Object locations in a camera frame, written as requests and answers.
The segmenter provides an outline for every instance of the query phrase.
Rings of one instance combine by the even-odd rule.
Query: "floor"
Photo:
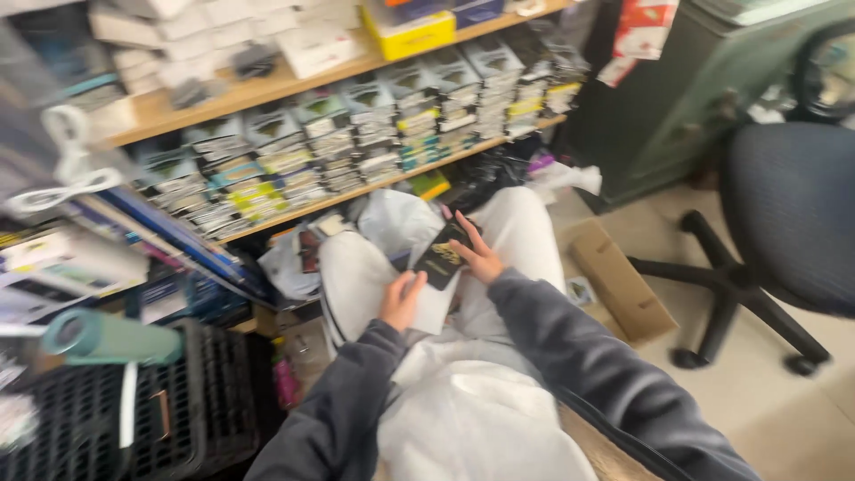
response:
[[[676,228],[681,214],[703,213],[727,236],[717,193],[675,187],[600,218],[621,249],[631,256],[708,266],[697,242]],[[549,207],[556,232],[591,217],[574,193]],[[646,278],[681,326],[640,354],[668,372],[695,396],[709,423],[769,481],[855,479],[855,323],[784,308],[834,356],[812,379],[781,366],[794,352],[746,309],[738,318],[716,363],[683,371],[668,361],[674,346],[697,346],[711,305],[703,288]]]

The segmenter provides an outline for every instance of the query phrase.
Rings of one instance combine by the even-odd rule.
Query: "wooden shelf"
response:
[[[495,20],[484,21],[472,27],[462,28],[457,31],[457,38],[453,43],[474,39],[485,33],[495,32],[517,23],[523,23],[524,21],[559,11],[572,1],[545,0],[545,9],[536,15],[523,17],[517,14],[504,14]],[[367,53],[357,60],[343,63],[336,68],[329,69],[323,74],[315,75],[308,79],[300,80],[295,78],[285,59],[280,56],[274,72],[269,77],[263,79],[256,78],[241,82],[235,80],[230,69],[221,70],[218,74],[228,85],[226,92],[219,97],[212,98],[208,102],[189,109],[173,110],[172,105],[169,103],[167,91],[164,89],[137,96],[132,99],[137,117],[137,127],[114,135],[110,137],[110,140],[115,145],[130,144],[137,140],[165,134],[166,132],[204,122],[218,116],[231,114],[238,110],[276,100],[277,98],[304,92],[317,86],[324,86],[336,80],[342,80],[394,63],[383,59],[376,43],[364,29],[353,30],[351,33],[365,47]]]
[[[557,125],[561,122],[564,122],[564,120],[566,120],[566,119],[567,119],[567,116],[557,116],[557,117],[552,118],[552,119],[543,119],[540,122],[538,122],[538,128],[547,128],[547,127],[550,127],[552,125]],[[307,214],[311,214],[312,212],[316,212],[316,211],[319,211],[321,209],[326,209],[327,207],[332,207],[333,205],[340,204],[346,200],[354,199],[356,197],[359,197],[360,195],[363,195],[365,193],[369,193],[373,190],[377,190],[379,188],[383,188],[386,186],[391,186],[395,182],[400,182],[400,181],[409,179],[410,177],[414,177],[414,176],[419,175],[419,174],[424,174],[425,172],[428,172],[429,170],[437,169],[439,167],[442,167],[443,165],[448,165],[449,163],[454,163],[454,162],[456,162],[462,158],[466,158],[466,157],[469,157],[470,155],[474,155],[478,152],[483,152],[487,149],[493,148],[496,145],[502,145],[503,143],[505,143],[507,141],[508,141],[508,139],[505,137],[497,137],[495,139],[485,140],[485,141],[481,142],[480,144],[475,145],[471,149],[458,152],[454,155],[450,155],[449,157],[446,157],[446,158],[439,160],[437,162],[427,163],[427,164],[422,165],[421,167],[418,167],[416,169],[408,170],[408,171],[404,172],[403,174],[397,175],[391,179],[386,179],[384,181],[375,182],[373,184],[368,184],[365,187],[358,188],[356,190],[352,190],[348,193],[336,195],[335,197],[331,197],[328,199],[324,199],[320,202],[315,202],[313,204],[306,205],[304,207],[300,207],[299,209],[296,209],[295,211],[287,212],[284,216],[276,217],[275,219],[270,219],[264,223],[260,223],[256,226],[252,227],[252,229],[247,229],[247,230],[240,232],[238,234],[230,235],[226,239],[220,240],[219,242],[221,244],[226,244],[227,242],[231,242],[231,241],[234,241],[236,239],[240,239],[241,237],[244,237],[244,236],[247,236],[250,234],[255,234],[256,232],[260,232],[264,229],[269,229],[269,228],[276,226],[276,225],[279,225],[281,223],[286,223],[288,221],[292,221],[298,217],[302,217],[302,216],[305,216]]]

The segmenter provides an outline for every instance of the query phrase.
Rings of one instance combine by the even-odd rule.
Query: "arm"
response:
[[[551,284],[507,269],[487,294],[559,400],[564,389],[580,396],[695,479],[759,479],[686,390]]]
[[[397,330],[379,319],[371,321],[358,341],[339,350],[303,403],[289,413],[245,481],[340,477],[345,463],[376,427],[389,379],[405,349]]]

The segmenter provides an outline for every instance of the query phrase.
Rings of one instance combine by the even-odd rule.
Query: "green cabinet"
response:
[[[604,176],[592,206],[607,210],[691,173],[811,33],[851,16],[853,0],[833,0],[737,27],[684,0],[660,60],[640,62],[614,89],[589,81],[569,113],[562,141]]]

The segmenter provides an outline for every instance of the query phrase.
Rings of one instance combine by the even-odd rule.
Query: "office chair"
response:
[[[720,190],[744,264],[697,211],[682,218],[680,229],[698,239],[711,269],[630,259],[640,274],[715,295],[699,350],[675,349],[671,362],[684,369],[713,362],[742,305],[799,351],[785,358],[786,368],[810,376],[831,356],[769,294],[855,318],[855,131],[801,122],[744,128],[723,162]]]

